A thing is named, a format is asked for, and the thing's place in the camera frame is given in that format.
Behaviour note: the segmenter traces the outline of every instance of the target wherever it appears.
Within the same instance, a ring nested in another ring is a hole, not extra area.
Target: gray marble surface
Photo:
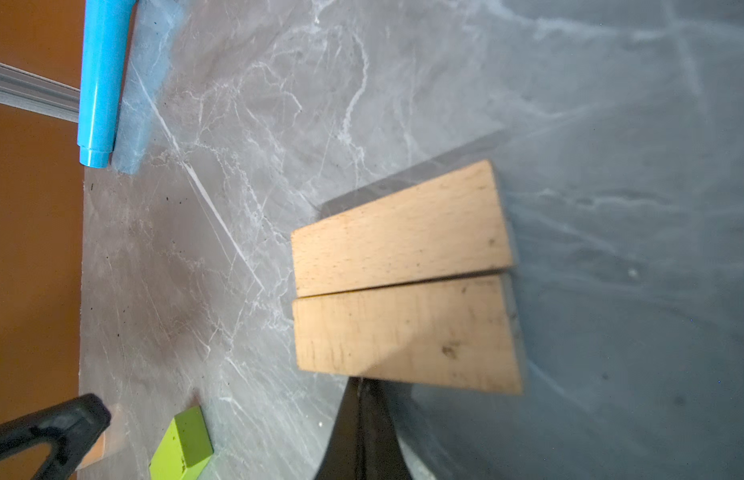
[[[491,158],[526,395],[389,386],[436,478],[744,478],[744,1],[139,6],[87,170],[81,390],[148,478],[200,402],[202,478],[311,478],[345,382],[297,370],[290,231]]]

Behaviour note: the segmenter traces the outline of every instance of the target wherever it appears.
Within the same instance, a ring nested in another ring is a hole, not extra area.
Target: blue pen
[[[116,139],[129,18],[136,0],[86,0],[79,97],[79,161],[108,167]]]

